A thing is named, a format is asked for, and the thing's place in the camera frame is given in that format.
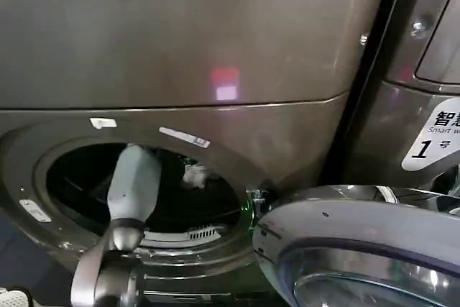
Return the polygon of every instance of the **round door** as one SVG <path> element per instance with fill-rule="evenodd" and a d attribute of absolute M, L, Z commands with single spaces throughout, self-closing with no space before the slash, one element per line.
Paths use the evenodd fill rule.
<path fill-rule="evenodd" d="M 254 251 L 291 306 L 460 306 L 459 207 L 412 189 L 311 188 L 261 218 Z"/>
<path fill-rule="evenodd" d="M 171 281 L 224 274 L 254 261 L 246 189 L 266 177 L 235 146 L 216 140 L 204 149 L 163 133 L 182 130 L 197 138 L 178 112 L 114 111 L 105 121 L 116 127 L 102 128 L 91 120 L 104 118 L 89 118 L 94 113 L 87 111 L 48 113 L 1 118 L 14 130 L 0 141 L 0 209 L 71 270 L 110 221 L 107 192 L 128 143 L 162 164 L 160 197 L 133 254 L 146 263 L 149 282 L 184 291 L 170 288 L 179 284 Z"/>

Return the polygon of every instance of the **screw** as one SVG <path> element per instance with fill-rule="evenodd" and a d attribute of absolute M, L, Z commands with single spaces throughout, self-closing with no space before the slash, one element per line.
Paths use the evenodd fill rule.
<path fill-rule="evenodd" d="M 365 46 L 367 44 L 367 40 L 369 39 L 369 34 L 363 34 L 361 35 L 361 37 L 359 38 L 359 44 L 361 46 Z"/>
<path fill-rule="evenodd" d="M 423 39 L 426 35 L 428 25 L 426 22 L 418 20 L 412 23 L 412 31 L 410 32 L 410 36 L 416 39 Z"/>

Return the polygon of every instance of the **washing machine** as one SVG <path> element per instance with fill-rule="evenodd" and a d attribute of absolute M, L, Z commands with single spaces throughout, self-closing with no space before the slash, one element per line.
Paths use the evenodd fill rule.
<path fill-rule="evenodd" d="M 460 0 L 394 0 L 363 92 L 348 105 L 335 182 L 457 194 Z"/>
<path fill-rule="evenodd" d="M 318 183 L 380 0 L 0 0 L 0 205 L 75 268 L 120 152 L 162 166 L 152 301 L 266 296 L 251 236 Z"/>

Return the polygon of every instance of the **front-load washer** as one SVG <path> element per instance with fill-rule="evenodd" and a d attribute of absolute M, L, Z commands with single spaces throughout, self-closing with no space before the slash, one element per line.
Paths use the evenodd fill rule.
<path fill-rule="evenodd" d="M 268 291 L 259 202 L 317 183 L 379 1 L 0 0 L 2 211 L 74 268 L 142 145 L 162 164 L 134 254 L 149 298 Z"/>

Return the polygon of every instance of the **dark gray casing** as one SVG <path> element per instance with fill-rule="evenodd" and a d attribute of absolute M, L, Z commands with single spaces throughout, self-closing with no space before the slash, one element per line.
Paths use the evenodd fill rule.
<path fill-rule="evenodd" d="M 45 174 L 77 147 L 132 142 L 193 157 L 222 175 L 242 203 L 247 189 L 262 184 L 281 191 L 315 185 L 378 3 L 0 0 L 8 42 L 0 47 L 3 211 L 72 268 L 96 235 L 53 203 Z M 97 129 L 91 117 L 117 127 Z M 38 222 L 22 199 L 52 221 Z M 268 289 L 247 227 L 171 261 L 181 265 L 146 266 L 151 299 L 231 300 L 228 293 Z"/>

